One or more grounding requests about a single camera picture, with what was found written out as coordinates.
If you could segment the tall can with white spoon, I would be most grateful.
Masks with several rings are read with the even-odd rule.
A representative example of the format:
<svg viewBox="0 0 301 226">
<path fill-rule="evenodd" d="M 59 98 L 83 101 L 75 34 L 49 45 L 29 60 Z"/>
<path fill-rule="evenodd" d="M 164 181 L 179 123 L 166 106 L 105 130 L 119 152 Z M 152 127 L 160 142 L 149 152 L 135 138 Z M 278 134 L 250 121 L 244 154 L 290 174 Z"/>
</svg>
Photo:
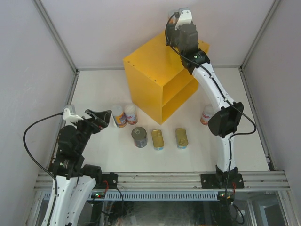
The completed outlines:
<svg viewBox="0 0 301 226">
<path fill-rule="evenodd" d="M 180 26 L 182 25 L 182 10 L 172 10 L 168 14 L 168 23 L 166 26 L 167 32 L 179 33 Z"/>
</svg>

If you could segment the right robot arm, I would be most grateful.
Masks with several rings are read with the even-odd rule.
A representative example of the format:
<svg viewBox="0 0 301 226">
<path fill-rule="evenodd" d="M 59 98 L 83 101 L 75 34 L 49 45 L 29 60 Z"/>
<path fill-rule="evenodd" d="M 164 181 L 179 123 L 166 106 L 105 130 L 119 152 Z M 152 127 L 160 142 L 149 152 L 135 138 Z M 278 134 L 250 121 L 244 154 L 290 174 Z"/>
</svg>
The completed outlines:
<svg viewBox="0 0 301 226">
<path fill-rule="evenodd" d="M 210 132 L 216 137 L 218 160 L 214 174 L 202 174 L 203 188 L 226 188 L 238 183 L 241 175 L 234 162 L 234 134 L 240 123 L 244 106 L 235 102 L 219 82 L 206 52 L 198 46 L 198 32 L 193 23 L 177 27 L 168 22 L 165 28 L 166 46 L 180 56 L 182 65 L 206 92 L 213 116 L 208 121 Z"/>
</svg>

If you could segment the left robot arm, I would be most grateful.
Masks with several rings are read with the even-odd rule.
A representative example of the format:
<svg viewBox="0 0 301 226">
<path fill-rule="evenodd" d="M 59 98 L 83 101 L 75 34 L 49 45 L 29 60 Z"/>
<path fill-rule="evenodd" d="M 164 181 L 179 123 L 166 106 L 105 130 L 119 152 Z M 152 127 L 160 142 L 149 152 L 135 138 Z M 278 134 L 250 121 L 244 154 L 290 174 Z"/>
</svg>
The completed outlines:
<svg viewBox="0 0 301 226">
<path fill-rule="evenodd" d="M 92 134 L 109 126 L 112 111 L 85 111 L 80 117 L 72 105 L 63 110 L 63 119 L 70 122 L 60 129 L 58 152 L 52 165 L 52 192 L 42 225 L 75 226 L 93 188 L 103 183 L 101 167 L 84 165 L 83 151 Z"/>
</svg>

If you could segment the small red-white can left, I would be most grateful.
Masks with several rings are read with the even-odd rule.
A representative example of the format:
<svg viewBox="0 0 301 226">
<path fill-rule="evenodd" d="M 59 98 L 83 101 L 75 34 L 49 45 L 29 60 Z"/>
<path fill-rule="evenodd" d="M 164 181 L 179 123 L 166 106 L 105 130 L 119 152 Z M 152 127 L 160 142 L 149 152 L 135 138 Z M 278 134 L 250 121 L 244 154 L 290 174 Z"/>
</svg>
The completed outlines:
<svg viewBox="0 0 301 226">
<path fill-rule="evenodd" d="M 135 125 L 138 122 L 136 107 L 134 104 L 127 104 L 124 108 L 124 113 L 128 124 Z"/>
</svg>

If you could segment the small red-white can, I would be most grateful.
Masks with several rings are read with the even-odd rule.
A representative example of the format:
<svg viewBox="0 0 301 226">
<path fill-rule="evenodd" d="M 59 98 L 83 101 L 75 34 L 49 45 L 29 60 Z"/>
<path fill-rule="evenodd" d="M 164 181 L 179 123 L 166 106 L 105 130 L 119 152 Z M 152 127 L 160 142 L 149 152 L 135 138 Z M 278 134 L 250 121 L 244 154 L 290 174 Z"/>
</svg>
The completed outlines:
<svg viewBox="0 0 301 226">
<path fill-rule="evenodd" d="M 134 104 L 127 104 L 124 108 L 124 113 L 128 124 L 135 125 L 138 122 L 136 107 Z"/>
<path fill-rule="evenodd" d="M 211 119 L 213 115 L 214 115 L 213 107 L 211 105 L 206 105 L 203 109 L 200 122 L 203 125 L 208 125 L 208 121 Z"/>
</svg>

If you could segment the round tomato tin can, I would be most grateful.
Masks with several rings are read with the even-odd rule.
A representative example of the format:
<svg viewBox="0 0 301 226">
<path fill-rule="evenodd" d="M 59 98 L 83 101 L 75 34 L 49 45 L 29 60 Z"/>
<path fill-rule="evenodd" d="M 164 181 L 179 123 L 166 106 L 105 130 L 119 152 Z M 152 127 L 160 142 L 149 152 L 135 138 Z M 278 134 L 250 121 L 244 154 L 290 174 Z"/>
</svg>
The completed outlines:
<svg viewBox="0 0 301 226">
<path fill-rule="evenodd" d="M 131 132 L 131 136 L 136 147 L 143 148 L 147 145 L 147 132 L 143 127 L 135 127 Z"/>
</svg>

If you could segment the yellow two-shelf cabinet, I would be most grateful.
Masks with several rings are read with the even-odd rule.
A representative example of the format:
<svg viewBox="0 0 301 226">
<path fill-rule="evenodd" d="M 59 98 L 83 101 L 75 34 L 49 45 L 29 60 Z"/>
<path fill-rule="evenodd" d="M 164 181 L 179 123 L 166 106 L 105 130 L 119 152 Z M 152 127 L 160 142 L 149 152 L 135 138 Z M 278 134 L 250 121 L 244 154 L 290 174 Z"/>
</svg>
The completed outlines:
<svg viewBox="0 0 301 226">
<path fill-rule="evenodd" d="M 163 124 L 198 89 L 199 82 L 165 45 L 162 32 L 124 58 L 132 102 Z"/>
</svg>

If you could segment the flat gold tin left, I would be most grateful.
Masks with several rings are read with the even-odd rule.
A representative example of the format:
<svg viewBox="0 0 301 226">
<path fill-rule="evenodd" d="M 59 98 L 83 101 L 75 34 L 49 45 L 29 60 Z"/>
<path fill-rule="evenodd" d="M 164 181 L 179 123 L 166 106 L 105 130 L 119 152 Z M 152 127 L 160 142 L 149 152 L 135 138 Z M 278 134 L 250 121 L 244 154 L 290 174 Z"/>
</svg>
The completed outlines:
<svg viewBox="0 0 301 226">
<path fill-rule="evenodd" d="M 159 129 L 154 129 L 151 132 L 152 141 L 153 141 L 153 147 L 155 150 L 163 150 L 164 148 L 164 140 L 163 140 L 163 134 L 162 131 Z"/>
</svg>

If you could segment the flat gold tin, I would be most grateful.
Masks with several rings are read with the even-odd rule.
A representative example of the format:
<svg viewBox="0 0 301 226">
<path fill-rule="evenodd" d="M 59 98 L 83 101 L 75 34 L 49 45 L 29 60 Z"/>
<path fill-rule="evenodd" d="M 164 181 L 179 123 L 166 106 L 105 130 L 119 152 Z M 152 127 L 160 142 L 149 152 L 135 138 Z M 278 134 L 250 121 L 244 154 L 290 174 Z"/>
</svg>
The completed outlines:
<svg viewBox="0 0 301 226">
<path fill-rule="evenodd" d="M 177 128 L 175 130 L 175 137 L 176 137 L 176 144 L 177 144 L 178 149 L 187 148 L 189 142 L 188 142 L 188 138 L 187 138 L 186 129 Z"/>
<path fill-rule="evenodd" d="M 162 131 L 159 129 L 154 129 L 151 132 L 152 141 L 153 141 L 153 147 L 155 150 L 163 150 L 164 148 L 164 140 L 163 140 L 163 134 Z"/>
</svg>

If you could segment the small red-white can right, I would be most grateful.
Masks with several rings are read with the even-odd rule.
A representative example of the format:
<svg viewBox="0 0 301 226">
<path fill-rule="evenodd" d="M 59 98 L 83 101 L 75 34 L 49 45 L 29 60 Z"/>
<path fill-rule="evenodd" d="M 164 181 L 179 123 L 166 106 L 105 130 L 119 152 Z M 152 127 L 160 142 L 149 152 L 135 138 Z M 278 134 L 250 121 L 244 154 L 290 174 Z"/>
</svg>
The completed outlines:
<svg viewBox="0 0 301 226">
<path fill-rule="evenodd" d="M 208 121 L 211 119 L 213 115 L 214 115 L 213 107 L 211 105 L 206 105 L 203 109 L 200 122 L 203 125 L 208 125 Z"/>
</svg>

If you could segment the flat gold tin right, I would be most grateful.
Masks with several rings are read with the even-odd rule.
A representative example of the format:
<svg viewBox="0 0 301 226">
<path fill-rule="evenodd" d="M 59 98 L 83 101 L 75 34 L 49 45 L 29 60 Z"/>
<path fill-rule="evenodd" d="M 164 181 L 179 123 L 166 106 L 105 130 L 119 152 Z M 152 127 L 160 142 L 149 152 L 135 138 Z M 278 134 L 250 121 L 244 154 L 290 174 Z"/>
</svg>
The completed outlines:
<svg viewBox="0 0 301 226">
<path fill-rule="evenodd" d="M 177 128 L 175 130 L 175 137 L 176 137 L 176 144 L 177 144 L 178 149 L 187 148 L 189 142 L 188 142 L 188 138 L 187 138 L 186 129 Z"/>
</svg>

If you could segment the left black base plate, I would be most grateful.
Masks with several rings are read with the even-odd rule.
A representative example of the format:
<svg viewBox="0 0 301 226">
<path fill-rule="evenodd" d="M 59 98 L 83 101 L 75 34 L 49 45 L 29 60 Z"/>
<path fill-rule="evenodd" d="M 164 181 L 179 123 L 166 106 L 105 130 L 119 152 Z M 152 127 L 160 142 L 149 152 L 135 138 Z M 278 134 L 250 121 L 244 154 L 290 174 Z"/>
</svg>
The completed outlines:
<svg viewBox="0 0 301 226">
<path fill-rule="evenodd" d="M 101 180 L 96 183 L 96 189 L 115 189 L 118 184 L 118 174 L 116 173 L 103 173 Z"/>
</svg>

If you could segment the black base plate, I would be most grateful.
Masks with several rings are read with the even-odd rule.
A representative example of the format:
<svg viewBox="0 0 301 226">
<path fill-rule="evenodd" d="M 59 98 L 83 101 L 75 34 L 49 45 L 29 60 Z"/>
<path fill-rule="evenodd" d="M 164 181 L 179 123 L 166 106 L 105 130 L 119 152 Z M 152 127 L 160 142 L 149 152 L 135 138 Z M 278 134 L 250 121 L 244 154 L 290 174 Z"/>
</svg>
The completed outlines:
<svg viewBox="0 0 301 226">
<path fill-rule="evenodd" d="M 103 173 L 101 180 L 96 183 L 96 189 L 115 189 L 118 184 L 118 174 L 116 173 Z"/>
<path fill-rule="evenodd" d="M 216 173 L 206 173 L 200 175 L 201 186 L 203 189 L 228 189 L 238 188 L 243 189 L 245 187 L 241 174 L 235 176 L 229 176 L 229 178 L 218 178 Z"/>
</svg>

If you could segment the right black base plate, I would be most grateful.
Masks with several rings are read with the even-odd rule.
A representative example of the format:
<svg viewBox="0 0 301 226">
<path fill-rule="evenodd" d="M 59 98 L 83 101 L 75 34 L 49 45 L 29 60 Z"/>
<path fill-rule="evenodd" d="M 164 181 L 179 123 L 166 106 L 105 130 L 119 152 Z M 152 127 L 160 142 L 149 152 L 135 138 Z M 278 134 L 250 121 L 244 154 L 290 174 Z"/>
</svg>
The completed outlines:
<svg viewBox="0 0 301 226">
<path fill-rule="evenodd" d="M 218 178 L 216 173 L 206 173 L 200 175 L 201 186 L 203 189 L 228 189 L 238 188 L 243 189 L 245 187 L 241 174 L 235 176 L 229 176 L 229 178 Z"/>
</svg>

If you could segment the aluminium front rail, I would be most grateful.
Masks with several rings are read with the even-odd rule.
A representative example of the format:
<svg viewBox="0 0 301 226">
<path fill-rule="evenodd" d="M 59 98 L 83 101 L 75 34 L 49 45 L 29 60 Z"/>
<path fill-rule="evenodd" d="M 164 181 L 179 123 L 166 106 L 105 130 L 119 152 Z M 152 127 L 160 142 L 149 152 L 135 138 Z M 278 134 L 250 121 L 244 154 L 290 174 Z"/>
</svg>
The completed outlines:
<svg viewBox="0 0 301 226">
<path fill-rule="evenodd" d="M 117 185 L 119 190 L 126 191 L 196 191 L 216 190 L 220 188 L 204 187 L 206 179 L 201 172 L 118 172 Z M 244 188 L 236 186 L 237 191 L 287 191 L 290 186 L 283 171 L 241 172 Z"/>
</svg>

